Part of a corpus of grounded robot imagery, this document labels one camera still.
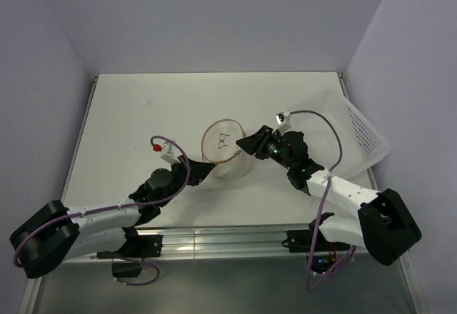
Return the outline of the round mesh laundry bag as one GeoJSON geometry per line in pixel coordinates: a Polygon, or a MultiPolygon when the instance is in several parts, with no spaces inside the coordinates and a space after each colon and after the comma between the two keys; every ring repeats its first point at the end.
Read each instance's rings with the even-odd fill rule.
{"type": "Polygon", "coordinates": [[[215,165],[216,177],[225,181],[243,178],[253,165],[253,158],[237,144],[247,137],[242,125],[231,118],[212,123],[201,138],[203,162],[215,165]]]}

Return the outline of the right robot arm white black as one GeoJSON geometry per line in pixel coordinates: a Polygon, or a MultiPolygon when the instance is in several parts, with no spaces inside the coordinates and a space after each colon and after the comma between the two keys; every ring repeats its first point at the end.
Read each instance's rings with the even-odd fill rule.
{"type": "Polygon", "coordinates": [[[422,239],[422,232],[401,196],[388,188],[364,188],[333,175],[308,154],[304,134],[280,134],[262,126],[237,146],[259,160],[272,159],[287,170],[290,184],[309,196],[323,197],[349,217],[323,214],[309,232],[310,244],[323,250],[331,243],[362,247],[380,264],[391,265],[422,239]]]}

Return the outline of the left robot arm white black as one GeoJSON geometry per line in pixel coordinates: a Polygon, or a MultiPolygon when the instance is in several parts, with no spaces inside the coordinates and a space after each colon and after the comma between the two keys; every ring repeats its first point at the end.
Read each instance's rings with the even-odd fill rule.
{"type": "Polygon", "coordinates": [[[211,162],[179,157],[169,169],[156,169],[122,201],[89,207],[51,201],[11,234],[13,263],[33,279],[50,273],[65,260],[92,253],[136,257],[140,243],[137,227],[159,216],[186,186],[199,185],[214,167],[211,162]]]}

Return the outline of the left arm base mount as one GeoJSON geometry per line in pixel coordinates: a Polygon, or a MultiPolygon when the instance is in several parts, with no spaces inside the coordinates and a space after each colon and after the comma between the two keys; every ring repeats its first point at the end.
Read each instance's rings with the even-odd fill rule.
{"type": "Polygon", "coordinates": [[[161,255],[162,235],[137,235],[127,238],[126,242],[116,251],[98,252],[98,259],[120,259],[124,262],[113,262],[111,273],[113,277],[122,280],[137,278],[144,270],[143,262],[147,258],[156,258],[161,255]]]}

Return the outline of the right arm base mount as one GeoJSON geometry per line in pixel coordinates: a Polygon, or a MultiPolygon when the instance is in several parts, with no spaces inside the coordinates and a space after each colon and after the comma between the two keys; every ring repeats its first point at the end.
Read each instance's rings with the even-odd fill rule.
{"type": "MultiPolygon", "coordinates": [[[[286,239],[281,242],[289,253],[310,253],[313,231],[289,230],[286,232],[286,239]]],[[[311,261],[311,271],[323,274],[338,261],[338,254],[344,254],[350,249],[345,243],[331,243],[319,233],[316,240],[315,255],[311,261]]]]}

